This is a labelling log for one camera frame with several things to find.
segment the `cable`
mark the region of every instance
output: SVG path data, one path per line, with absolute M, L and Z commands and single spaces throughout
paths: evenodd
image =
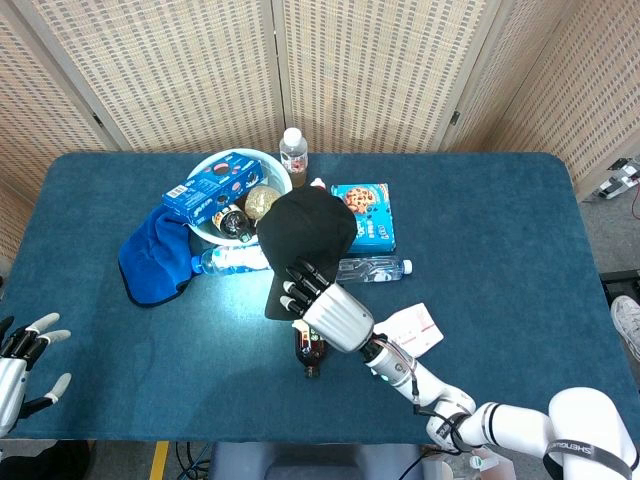
M 187 442 L 187 458 L 189 459 L 189 463 L 191 465 L 196 463 L 196 462 L 194 462 L 193 457 L 191 456 L 191 442 Z M 209 463 L 209 460 L 207 459 L 207 460 L 202 460 L 201 462 L 198 462 L 198 465 L 196 465 L 195 469 L 197 471 L 199 471 L 199 472 L 208 472 L 209 471 L 208 467 L 205 468 L 205 467 L 200 466 L 200 465 L 205 464 L 205 463 Z
M 631 215 L 633 215 L 633 218 L 635 218 L 636 220 L 640 220 L 640 217 L 638 215 L 636 215 L 634 208 L 636 206 L 636 202 L 638 201 L 638 195 L 640 195 L 640 183 L 638 183 L 638 189 L 636 190 L 636 196 L 633 199 L 633 203 L 631 204 Z
M 403 480 L 411 470 L 413 470 L 413 468 L 420 463 L 420 461 L 423 458 L 428 457 L 429 455 L 433 454 L 433 453 L 450 453 L 447 452 L 446 450 L 442 450 L 440 448 L 430 448 L 428 450 L 425 450 L 424 452 L 422 452 L 422 454 L 411 464 L 407 467 L 407 469 L 403 472 L 402 475 L 400 475 L 400 477 L 398 477 L 398 480 Z
M 208 459 L 200 460 L 200 459 L 205 454 L 205 452 L 209 449 L 210 446 L 211 444 L 209 443 L 206 444 L 205 447 L 200 452 L 200 454 L 198 455 L 198 457 L 194 460 L 193 457 L 191 456 L 191 442 L 187 442 L 187 458 L 189 459 L 189 463 L 187 464 L 188 466 L 185 466 L 185 464 L 182 461 L 182 457 L 180 456 L 180 451 L 178 449 L 178 442 L 176 442 L 175 444 L 176 458 L 178 459 L 178 463 L 180 464 L 180 468 L 182 469 L 182 472 L 178 475 L 177 480 L 184 480 L 185 478 L 188 478 L 190 480 L 206 480 L 207 478 L 209 478 L 209 475 L 208 475 L 209 468 L 208 466 L 205 467 L 205 465 L 209 464 L 210 460 Z

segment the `blue towel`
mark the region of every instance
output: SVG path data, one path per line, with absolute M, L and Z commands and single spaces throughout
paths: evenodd
M 141 307 L 154 307 L 180 295 L 191 280 L 189 228 L 161 205 L 127 240 L 118 254 L 127 294 Z

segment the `robot finger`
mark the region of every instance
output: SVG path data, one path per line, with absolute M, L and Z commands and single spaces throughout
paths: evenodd
M 55 330 L 53 332 L 38 335 L 38 339 L 45 339 L 48 344 L 52 344 L 66 340 L 70 336 L 71 332 L 69 330 Z
M 4 340 L 4 334 L 7 333 L 9 327 L 13 324 L 13 317 L 7 317 L 3 321 L 0 322 L 0 344 Z
M 21 327 L 9 337 L 6 345 L 0 351 L 3 357 L 21 358 L 25 352 L 33 345 L 34 340 L 42 330 L 50 327 L 58 321 L 60 315 L 50 313 L 36 320 L 28 327 Z
M 282 284 L 282 288 L 284 288 L 284 291 L 291 295 L 296 300 L 296 302 L 299 302 L 307 308 L 310 307 L 313 303 L 311 297 L 309 297 L 302 290 L 296 287 L 296 284 L 293 282 L 284 282 Z
M 48 315 L 45 315 L 44 317 L 36 320 L 31 325 L 29 325 L 27 327 L 27 330 L 34 331 L 39 335 L 42 332 L 44 332 L 47 328 L 49 328 L 51 325 L 56 323 L 58 320 L 60 320 L 59 313 L 55 313 L 55 312 L 49 313 Z
M 65 373 L 58 378 L 58 381 L 55 383 L 53 388 L 49 391 L 49 393 L 45 394 L 43 397 L 36 398 L 35 400 L 31 400 L 30 402 L 25 402 L 22 404 L 22 408 L 20 408 L 20 413 L 18 418 L 24 419 L 28 418 L 36 412 L 40 410 L 50 407 L 51 405 L 55 405 L 60 400 L 60 397 L 64 394 L 71 382 L 71 374 Z
M 287 311 L 295 313 L 300 318 L 304 317 L 306 313 L 306 310 L 298 305 L 293 298 L 287 297 L 286 295 L 280 297 L 280 304 L 286 308 Z
M 27 371 L 31 371 L 36 360 L 40 358 L 40 355 L 42 355 L 42 352 L 44 352 L 48 345 L 66 340 L 70 336 L 71 332 L 69 330 L 56 330 L 54 332 L 38 335 L 29 348 L 19 358 L 26 360 Z
M 287 267 L 285 270 L 293 279 L 296 286 L 298 286 L 303 291 L 309 292 L 312 298 L 318 298 L 320 295 L 322 295 L 322 289 L 318 288 L 318 286 L 314 284 L 311 279 L 307 278 L 306 275 L 303 275 L 293 267 Z
M 18 328 L 9 336 L 9 338 L 7 338 L 7 341 L 4 342 L 4 345 L 0 349 L 0 357 L 11 357 L 11 354 L 18 345 L 18 342 L 20 342 L 20 340 L 25 336 L 26 328 L 27 327 Z
M 329 288 L 329 286 L 331 285 L 331 282 L 329 282 L 329 280 L 327 280 L 322 276 L 322 274 L 320 273 L 320 270 L 318 270 L 318 268 L 315 265 L 312 265 L 311 263 L 307 262 L 304 258 L 300 258 L 300 257 L 298 257 L 296 261 L 300 265 L 302 265 L 304 269 L 313 276 L 313 278 L 315 279 L 316 282 L 318 282 L 318 284 L 322 285 L 323 290 L 326 288 Z

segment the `white paper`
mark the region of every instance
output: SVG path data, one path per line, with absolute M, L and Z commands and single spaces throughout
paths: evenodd
M 384 333 L 416 358 L 444 338 L 424 303 L 394 313 L 384 322 L 376 323 L 373 331 Z

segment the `white bottle cap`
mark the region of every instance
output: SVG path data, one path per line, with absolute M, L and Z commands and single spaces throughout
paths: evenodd
M 284 135 L 282 136 L 285 145 L 288 147 L 294 148 L 300 145 L 300 141 L 302 140 L 302 132 L 299 128 L 287 128 L 284 131 Z
M 322 181 L 320 177 L 316 177 L 309 185 L 311 185 L 312 187 L 324 188 L 325 190 L 327 189 L 327 185 Z

